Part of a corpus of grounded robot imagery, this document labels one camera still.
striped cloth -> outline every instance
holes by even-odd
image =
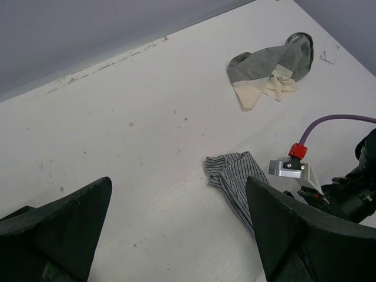
[[[246,195],[247,178],[253,176],[267,184],[268,180],[250,152],[206,157],[205,170],[210,176],[209,185],[223,192],[227,201],[254,236]]]

white tabletop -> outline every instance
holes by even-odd
[[[242,112],[229,60],[297,31],[315,50],[299,90],[282,102],[262,96]],[[314,119],[374,116],[376,78],[342,47],[335,64],[321,60],[328,40],[292,0],[256,1],[1,103],[0,216],[110,176],[89,281],[254,281],[262,273],[255,241],[207,186],[203,161],[249,150],[266,171]],[[305,160],[323,183],[345,175],[372,128],[327,122],[309,137]]]

silver metal block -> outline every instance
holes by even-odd
[[[287,163],[288,159],[271,160],[269,162],[269,174],[281,177],[302,178],[303,170],[285,169],[283,164]]]

gray cloth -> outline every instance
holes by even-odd
[[[223,192],[239,218],[254,235],[246,195],[247,178],[253,176],[267,184],[268,180],[250,152],[206,157],[205,170],[210,177],[209,185]]]
[[[296,81],[309,73],[313,40],[306,33],[292,34],[282,46],[242,53],[227,67],[243,110],[251,109],[262,93],[276,100],[297,89]]]

red connector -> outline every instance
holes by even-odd
[[[297,157],[298,159],[303,159],[304,156],[307,153],[307,147],[301,145],[301,144],[293,144],[293,146],[290,149],[290,152],[288,153],[289,157]]]

